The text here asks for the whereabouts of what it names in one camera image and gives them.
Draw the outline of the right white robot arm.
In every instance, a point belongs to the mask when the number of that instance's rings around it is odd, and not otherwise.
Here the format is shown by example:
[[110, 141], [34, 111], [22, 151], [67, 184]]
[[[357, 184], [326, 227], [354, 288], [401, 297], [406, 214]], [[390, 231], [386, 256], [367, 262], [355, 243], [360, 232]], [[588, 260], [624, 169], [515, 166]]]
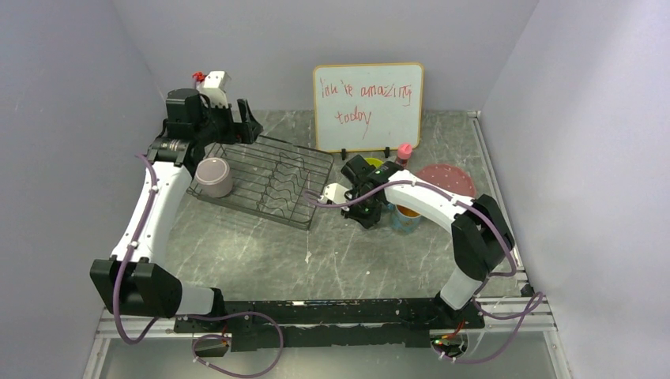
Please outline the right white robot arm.
[[502, 211], [493, 197], [466, 197], [424, 181], [400, 164], [387, 161], [379, 167], [354, 156], [341, 168], [351, 187], [344, 192], [342, 215], [364, 228], [373, 227], [388, 204], [417, 212], [450, 233], [456, 264], [450, 278], [435, 296], [435, 320], [452, 328], [465, 316], [486, 282], [504, 261], [514, 276], [515, 246]]

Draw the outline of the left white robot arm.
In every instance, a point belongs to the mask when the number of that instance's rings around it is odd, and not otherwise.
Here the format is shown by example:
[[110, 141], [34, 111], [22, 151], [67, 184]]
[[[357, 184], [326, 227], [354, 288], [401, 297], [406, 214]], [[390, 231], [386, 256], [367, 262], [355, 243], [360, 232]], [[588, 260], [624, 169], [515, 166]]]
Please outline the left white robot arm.
[[207, 332], [226, 321], [221, 291], [183, 283], [163, 266], [179, 204], [211, 144], [252, 144], [263, 127], [246, 99], [238, 99], [239, 120], [230, 105], [193, 88], [168, 93], [162, 130], [139, 155], [145, 179], [130, 222], [108, 259], [96, 259], [89, 275], [116, 318], [172, 318], [194, 315]]

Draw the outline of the yellow-green bowl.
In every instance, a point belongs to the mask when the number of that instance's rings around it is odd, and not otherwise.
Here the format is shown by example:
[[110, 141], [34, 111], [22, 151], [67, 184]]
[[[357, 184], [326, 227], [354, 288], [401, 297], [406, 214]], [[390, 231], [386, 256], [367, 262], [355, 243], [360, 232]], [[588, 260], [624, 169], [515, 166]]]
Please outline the yellow-green bowl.
[[364, 157], [364, 160], [374, 168], [380, 168], [384, 164], [383, 160], [374, 157]]

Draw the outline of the pink polka dot plate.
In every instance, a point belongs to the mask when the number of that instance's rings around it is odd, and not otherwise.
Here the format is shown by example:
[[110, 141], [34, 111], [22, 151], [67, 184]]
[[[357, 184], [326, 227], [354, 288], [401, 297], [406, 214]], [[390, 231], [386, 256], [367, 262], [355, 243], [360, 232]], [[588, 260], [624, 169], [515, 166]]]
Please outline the pink polka dot plate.
[[476, 186], [472, 178], [459, 167], [433, 163], [418, 170], [415, 176], [451, 193], [476, 197]]

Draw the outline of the grey lilac mug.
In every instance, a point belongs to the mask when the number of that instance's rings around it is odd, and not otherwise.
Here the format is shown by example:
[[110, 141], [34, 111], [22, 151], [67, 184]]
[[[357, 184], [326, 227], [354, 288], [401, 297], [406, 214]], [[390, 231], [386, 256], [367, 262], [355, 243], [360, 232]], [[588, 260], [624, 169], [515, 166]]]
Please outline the grey lilac mug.
[[219, 157], [202, 160], [195, 171], [195, 180], [205, 195], [214, 198], [226, 197], [234, 182], [229, 163]]

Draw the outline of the blue butterfly mug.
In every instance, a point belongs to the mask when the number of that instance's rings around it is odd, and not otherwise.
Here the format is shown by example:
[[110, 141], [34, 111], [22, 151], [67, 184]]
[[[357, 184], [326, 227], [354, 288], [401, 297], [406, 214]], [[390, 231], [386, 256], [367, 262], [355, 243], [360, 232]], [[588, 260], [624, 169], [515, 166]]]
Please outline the blue butterfly mug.
[[423, 219], [422, 216], [401, 205], [394, 205], [393, 211], [391, 214], [391, 228], [403, 234], [412, 233], [420, 224]]

